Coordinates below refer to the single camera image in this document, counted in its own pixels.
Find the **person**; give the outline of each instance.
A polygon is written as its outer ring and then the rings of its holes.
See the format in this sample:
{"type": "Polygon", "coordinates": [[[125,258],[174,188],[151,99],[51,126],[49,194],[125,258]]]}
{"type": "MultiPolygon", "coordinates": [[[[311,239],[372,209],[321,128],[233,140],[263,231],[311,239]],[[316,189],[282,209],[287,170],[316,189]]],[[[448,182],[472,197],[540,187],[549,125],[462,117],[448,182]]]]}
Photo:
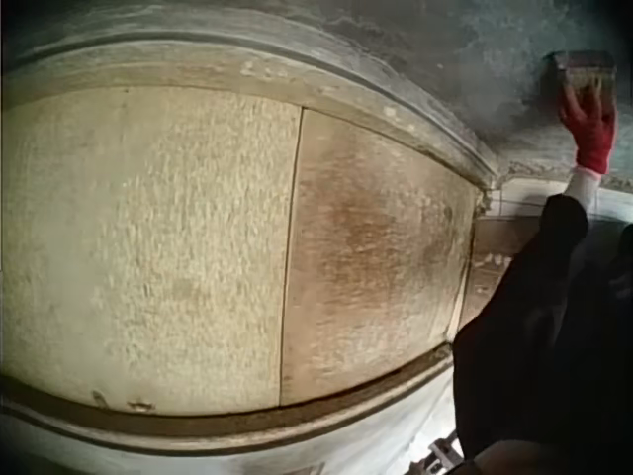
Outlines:
{"type": "Polygon", "coordinates": [[[578,94],[565,84],[561,96],[577,165],[491,300],[455,338],[455,414],[467,462],[451,473],[608,473],[633,453],[633,225],[608,266],[570,275],[607,173],[615,103],[599,83],[578,94]]]}

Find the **hand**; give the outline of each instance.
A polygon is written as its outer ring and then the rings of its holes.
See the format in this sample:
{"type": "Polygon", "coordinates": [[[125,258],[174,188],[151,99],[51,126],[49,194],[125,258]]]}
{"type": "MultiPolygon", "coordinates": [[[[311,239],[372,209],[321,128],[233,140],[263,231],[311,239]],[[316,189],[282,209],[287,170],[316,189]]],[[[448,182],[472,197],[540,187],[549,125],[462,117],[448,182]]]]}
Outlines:
{"type": "Polygon", "coordinates": [[[615,101],[610,96],[602,104],[601,84],[596,82],[581,93],[566,83],[559,108],[561,122],[574,136],[579,166],[604,175],[608,169],[609,154],[615,140],[615,101]]]}

